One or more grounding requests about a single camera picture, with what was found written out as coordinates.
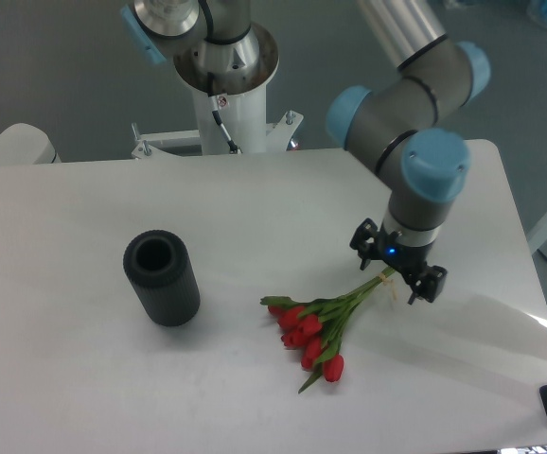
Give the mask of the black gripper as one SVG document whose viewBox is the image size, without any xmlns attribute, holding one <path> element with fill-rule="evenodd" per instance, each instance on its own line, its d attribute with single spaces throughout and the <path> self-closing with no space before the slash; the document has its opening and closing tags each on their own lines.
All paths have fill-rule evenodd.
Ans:
<svg viewBox="0 0 547 454">
<path fill-rule="evenodd" d="M 378 229 L 371 218 L 366 218 L 355 230 L 349 247 L 361 260 L 361 271 L 372 260 L 382 261 L 398 271 L 412 291 L 409 305 L 416 300 L 433 303 L 448 277 L 447 269 L 427 263 L 436 237 L 437 229 L 417 231 L 395 225 L 393 230 L 388 230 L 384 224 Z"/>
</svg>

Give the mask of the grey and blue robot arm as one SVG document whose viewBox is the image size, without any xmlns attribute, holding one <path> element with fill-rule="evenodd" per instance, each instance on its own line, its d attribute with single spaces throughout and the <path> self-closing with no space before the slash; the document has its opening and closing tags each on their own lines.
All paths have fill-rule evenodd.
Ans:
<svg viewBox="0 0 547 454">
<path fill-rule="evenodd" d="M 384 262 L 413 299 L 431 302 L 447 271 L 427 257 L 470 167 L 464 139 L 439 122 L 484 90 L 490 64 L 477 45 L 453 42 L 424 1 L 362 1 L 360 9 L 399 78 L 380 93 L 349 87 L 326 114 L 329 136 L 391 192 L 382 223 L 362 223 L 350 245 L 363 264 Z M 290 136 L 268 127 L 265 114 L 278 47 L 249 2 L 131 1 L 121 17 L 145 57 L 171 62 L 191 90 L 203 154 L 287 146 Z"/>
</svg>

